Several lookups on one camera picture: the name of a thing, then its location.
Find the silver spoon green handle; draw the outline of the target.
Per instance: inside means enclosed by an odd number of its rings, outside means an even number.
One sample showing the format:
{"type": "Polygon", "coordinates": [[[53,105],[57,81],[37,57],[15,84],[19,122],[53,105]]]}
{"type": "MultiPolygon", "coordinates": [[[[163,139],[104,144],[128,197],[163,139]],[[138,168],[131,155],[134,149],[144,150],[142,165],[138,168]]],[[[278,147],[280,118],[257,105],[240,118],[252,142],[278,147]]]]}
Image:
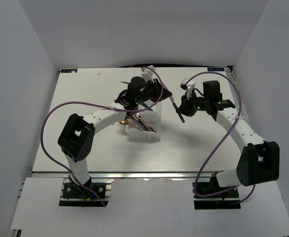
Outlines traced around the silver spoon green handle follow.
{"type": "Polygon", "coordinates": [[[139,117],[137,120],[146,128],[147,131],[155,132],[155,130],[151,126],[149,126],[141,117],[139,117]]]}

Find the gold spoon ornate handle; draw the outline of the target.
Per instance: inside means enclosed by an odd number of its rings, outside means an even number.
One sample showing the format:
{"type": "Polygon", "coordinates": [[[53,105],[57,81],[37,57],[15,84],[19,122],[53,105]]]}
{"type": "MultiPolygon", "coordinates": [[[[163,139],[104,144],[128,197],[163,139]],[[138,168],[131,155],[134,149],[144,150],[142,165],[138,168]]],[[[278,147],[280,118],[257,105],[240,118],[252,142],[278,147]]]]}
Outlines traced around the gold spoon ornate handle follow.
{"type": "Polygon", "coordinates": [[[151,132],[154,132],[151,128],[143,126],[140,123],[136,123],[133,120],[132,121],[129,121],[127,119],[121,120],[121,121],[119,121],[119,124],[124,125],[124,126],[131,126],[131,127],[135,128],[135,129],[138,129],[140,131],[151,131],[151,132]]]}

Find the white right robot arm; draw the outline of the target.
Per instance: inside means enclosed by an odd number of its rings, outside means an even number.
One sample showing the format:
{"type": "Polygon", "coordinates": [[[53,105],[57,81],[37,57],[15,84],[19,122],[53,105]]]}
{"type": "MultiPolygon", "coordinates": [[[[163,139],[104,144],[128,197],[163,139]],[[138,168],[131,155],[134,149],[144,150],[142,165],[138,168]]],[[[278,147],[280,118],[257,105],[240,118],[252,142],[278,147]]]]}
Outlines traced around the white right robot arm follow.
{"type": "Polygon", "coordinates": [[[191,117],[197,111],[205,111],[219,125],[228,131],[238,146],[241,156],[236,168],[215,174],[215,181],[209,184],[210,193],[220,197],[229,186],[251,186],[276,181],[280,173],[280,147],[268,142],[238,116],[236,106],[229,99],[224,100],[220,83],[216,80],[203,83],[203,95],[198,97],[195,83],[185,79],[181,88],[186,92],[181,98],[178,112],[191,117]]]}

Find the purple metallic spoon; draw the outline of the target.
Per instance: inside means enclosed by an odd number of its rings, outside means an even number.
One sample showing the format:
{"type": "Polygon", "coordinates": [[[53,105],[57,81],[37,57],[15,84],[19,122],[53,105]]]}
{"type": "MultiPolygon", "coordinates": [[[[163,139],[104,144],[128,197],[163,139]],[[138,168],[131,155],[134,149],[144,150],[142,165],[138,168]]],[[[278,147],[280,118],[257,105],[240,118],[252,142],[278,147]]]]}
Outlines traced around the purple metallic spoon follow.
{"type": "Polygon", "coordinates": [[[131,119],[134,123],[136,123],[139,127],[141,127],[142,130],[147,131],[146,128],[138,122],[135,116],[130,116],[129,119],[131,119]]]}

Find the silver spoon pink handle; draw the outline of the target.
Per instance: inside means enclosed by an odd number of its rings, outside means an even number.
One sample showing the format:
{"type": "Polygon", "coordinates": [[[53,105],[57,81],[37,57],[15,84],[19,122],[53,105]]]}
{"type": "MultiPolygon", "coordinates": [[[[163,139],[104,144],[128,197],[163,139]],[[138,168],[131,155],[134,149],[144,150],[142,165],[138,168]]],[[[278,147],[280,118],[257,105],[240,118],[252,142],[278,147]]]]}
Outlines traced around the silver spoon pink handle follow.
{"type": "Polygon", "coordinates": [[[155,132],[155,130],[153,129],[153,127],[149,126],[149,125],[142,119],[141,116],[133,115],[133,118],[135,119],[135,122],[138,123],[144,130],[146,130],[146,131],[151,131],[151,132],[155,132]]]}

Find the silver fork green handle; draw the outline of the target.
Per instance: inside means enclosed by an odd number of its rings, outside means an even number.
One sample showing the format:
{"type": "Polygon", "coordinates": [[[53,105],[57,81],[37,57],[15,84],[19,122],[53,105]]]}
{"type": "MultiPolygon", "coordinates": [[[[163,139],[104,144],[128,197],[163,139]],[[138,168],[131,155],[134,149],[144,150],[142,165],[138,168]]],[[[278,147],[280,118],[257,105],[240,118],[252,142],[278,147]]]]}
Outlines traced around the silver fork green handle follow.
{"type": "Polygon", "coordinates": [[[149,108],[149,106],[145,103],[140,103],[140,106],[142,106],[144,109],[147,109],[148,111],[153,111],[153,109],[149,108]]]}

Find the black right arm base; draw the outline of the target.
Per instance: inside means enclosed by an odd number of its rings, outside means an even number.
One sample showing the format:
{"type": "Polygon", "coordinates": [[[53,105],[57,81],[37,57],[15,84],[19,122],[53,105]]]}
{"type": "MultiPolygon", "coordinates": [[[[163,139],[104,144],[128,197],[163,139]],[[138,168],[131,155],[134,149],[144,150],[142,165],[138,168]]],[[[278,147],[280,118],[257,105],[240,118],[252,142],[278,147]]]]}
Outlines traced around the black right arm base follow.
{"type": "Polygon", "coordinates": [[[223,210],[223,209],[240,209],[239,192],[237,189],[232,189],[220,194],[214,194],[228,189],[227,187],[219,187],[217,180],[212,175],[208,181],[196,184],[196,191],[201,197],[194,194],[194,209],[195,210],[223,210]]]}

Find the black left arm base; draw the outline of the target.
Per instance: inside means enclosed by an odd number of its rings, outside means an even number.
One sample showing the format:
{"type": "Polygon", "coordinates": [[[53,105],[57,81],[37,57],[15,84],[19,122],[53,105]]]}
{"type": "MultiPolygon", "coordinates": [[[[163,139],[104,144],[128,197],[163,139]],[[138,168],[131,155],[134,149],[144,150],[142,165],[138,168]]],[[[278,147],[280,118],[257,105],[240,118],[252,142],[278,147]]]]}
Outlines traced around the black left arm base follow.
{"type": "Polygon", "coordinates": [[[101,201],[93,192],[83,190],[81,193],[70,182],[64,183],[59,200],[59,206],[65,207],[105,207],[109,202],[111,185],[106,183],[92,183],[91,189],[100,197],[101,201]]]}

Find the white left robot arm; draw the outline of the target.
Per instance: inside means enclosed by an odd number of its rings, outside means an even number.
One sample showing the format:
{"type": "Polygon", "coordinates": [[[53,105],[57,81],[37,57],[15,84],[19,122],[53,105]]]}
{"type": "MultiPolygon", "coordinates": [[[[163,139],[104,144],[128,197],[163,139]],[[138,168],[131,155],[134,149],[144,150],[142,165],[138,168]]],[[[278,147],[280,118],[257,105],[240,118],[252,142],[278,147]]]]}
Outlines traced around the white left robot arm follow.
{"type": "Polygon", "coordinates": [[[85,197],[90,193],[91,177],[87,169],[86,158],[91,151],[93,138],[102,129],[126,119],[135,113],[138,105],[146,101],[162,101],[172,96],[172,93],[156,79],[145,80],[133,77],[108,110],[101,109],[86,116],[72,114],[58,139],[58,145],[65,154],[70,179],[74,184],[74,192],[85,197]]]}

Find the knife with teal handle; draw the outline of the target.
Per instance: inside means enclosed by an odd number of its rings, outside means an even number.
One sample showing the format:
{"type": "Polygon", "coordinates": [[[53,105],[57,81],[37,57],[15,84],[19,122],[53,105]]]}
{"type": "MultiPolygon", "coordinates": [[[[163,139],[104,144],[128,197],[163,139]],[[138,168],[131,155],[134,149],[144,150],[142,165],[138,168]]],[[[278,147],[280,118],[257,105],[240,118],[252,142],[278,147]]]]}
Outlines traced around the knife with teal handle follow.
{"type": "Polygon", "coordinates": [[[173,105],[173,107],[174,107],[174,109],[175,109],[175,111],[176,111],[177,115],[179,116],[179,118],[180,118],[181,122],[182,122],[182,123],[184,123],[184,122],[185,122],[185,120],[184,120],[184,118],[183,118],[182,114],[178,112],[178,107],[177,107],[177,105],[176,105],[176,103],[175,103],[175,100],[174,100],[174,98],[173,98],[172,96],[170,96],[170,98],[169,98],[169,99],[170,99],[170,101],[171,101],[171,103],[172,103],[172,105],[173,105]]]}

